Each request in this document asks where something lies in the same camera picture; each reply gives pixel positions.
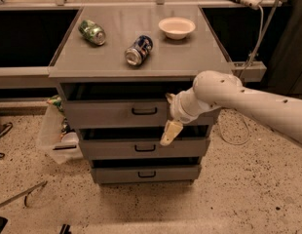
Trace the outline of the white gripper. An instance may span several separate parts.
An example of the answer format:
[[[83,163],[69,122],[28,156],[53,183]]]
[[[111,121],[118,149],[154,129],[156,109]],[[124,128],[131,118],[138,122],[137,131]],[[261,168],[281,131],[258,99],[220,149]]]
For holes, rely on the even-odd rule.
[[[170,104],[170,116],[173,121],[166,122],[160,144],[170,145],[180,134],[183,125],[195,121],[200,115],[218,109],[218,106],[197,99],[193,89],[181,91],[177,95],[166,93],[167,101]]]

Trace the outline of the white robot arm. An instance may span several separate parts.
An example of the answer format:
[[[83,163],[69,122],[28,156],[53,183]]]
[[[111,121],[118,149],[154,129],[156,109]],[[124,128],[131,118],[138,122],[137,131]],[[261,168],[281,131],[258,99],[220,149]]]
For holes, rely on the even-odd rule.
[[[190,89],[167,99],[171,118],[160,140],[163,146],[171,144],[184,125],[220,107],[232,108],[302,146],[302,99],[248,89],[234,75],[203,71]]]

